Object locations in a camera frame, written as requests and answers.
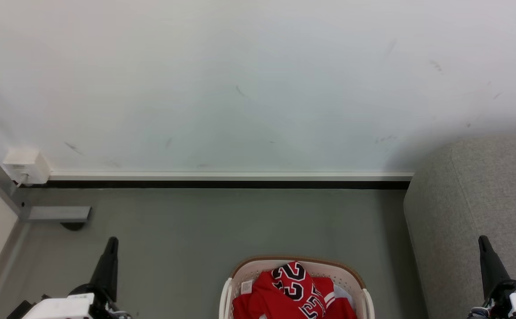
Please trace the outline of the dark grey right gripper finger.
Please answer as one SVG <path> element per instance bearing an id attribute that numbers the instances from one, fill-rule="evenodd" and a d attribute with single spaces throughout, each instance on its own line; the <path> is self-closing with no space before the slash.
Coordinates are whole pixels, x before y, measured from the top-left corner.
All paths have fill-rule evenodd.
<path id="1" fill-rule="evenodd" d="M 505 266 L 493 249 L 489 238 L 478 238 L 483 295 L 485 299 L 507 299 L 511 280 Z"/>

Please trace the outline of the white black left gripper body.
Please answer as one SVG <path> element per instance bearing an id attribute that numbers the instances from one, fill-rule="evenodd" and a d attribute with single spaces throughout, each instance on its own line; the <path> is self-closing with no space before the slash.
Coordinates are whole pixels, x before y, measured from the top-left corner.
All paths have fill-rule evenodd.
<path id="1" fill-rule="evenodd" d="M 83 284 L 65 298 L 42 295 L 39 303 L 23 301 L 8 319 L 130 319 L 116 306 L 116 290 L 99 284 Z"/>

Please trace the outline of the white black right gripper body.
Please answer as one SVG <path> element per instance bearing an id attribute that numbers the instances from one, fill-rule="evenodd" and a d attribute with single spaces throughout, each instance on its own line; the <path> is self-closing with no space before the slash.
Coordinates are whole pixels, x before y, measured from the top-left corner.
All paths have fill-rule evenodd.
<path id="1" fill-rule="evenodd" d="M 469 319 L 516 319 L 516 280 L 495 285 L 483 304 L 469 311 Z"/>

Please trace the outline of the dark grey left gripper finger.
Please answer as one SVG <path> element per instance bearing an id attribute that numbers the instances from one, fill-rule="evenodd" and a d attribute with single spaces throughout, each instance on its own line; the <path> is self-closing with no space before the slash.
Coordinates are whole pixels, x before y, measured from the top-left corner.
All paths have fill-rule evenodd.
<path id="1" fill-rule="evenodd" d="M 112 302 L 117 301 L 118 246 L 118 238 L 108 239 L 90 279 L 90 285 L 104 292 Z"/>

